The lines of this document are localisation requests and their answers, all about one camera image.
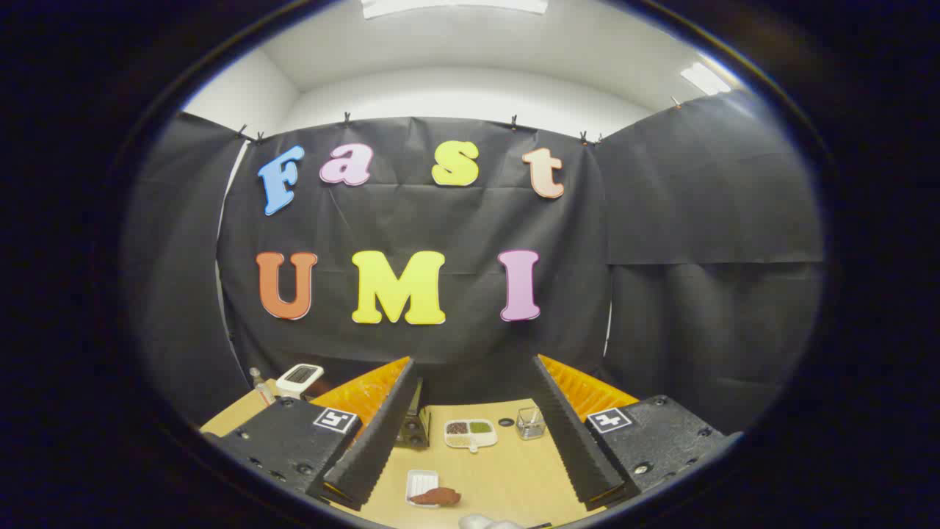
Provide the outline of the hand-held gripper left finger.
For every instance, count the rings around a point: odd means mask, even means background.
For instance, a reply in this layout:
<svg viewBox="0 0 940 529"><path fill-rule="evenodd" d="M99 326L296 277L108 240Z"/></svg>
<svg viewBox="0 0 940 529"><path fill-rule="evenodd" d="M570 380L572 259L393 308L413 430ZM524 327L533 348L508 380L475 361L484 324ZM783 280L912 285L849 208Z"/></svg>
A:
<svg viewBox="0 0 940 529"><path fill-rule="evenodd" d="M403 357L320 395L280 396L206 439L276 488L359 510L369 501L419 385Z"/></svg>

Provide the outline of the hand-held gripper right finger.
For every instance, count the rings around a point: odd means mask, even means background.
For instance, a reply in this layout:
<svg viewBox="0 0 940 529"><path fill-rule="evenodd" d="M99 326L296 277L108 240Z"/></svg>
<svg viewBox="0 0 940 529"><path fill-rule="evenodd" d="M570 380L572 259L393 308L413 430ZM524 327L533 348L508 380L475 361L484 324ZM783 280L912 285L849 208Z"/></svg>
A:
<svg viewBox="0 0 940 529"><path fill-rule="evenodd" d="M658 492L741 439L671 396L639 400L544 355L530 359L530 391L588 510Z"/></svg>

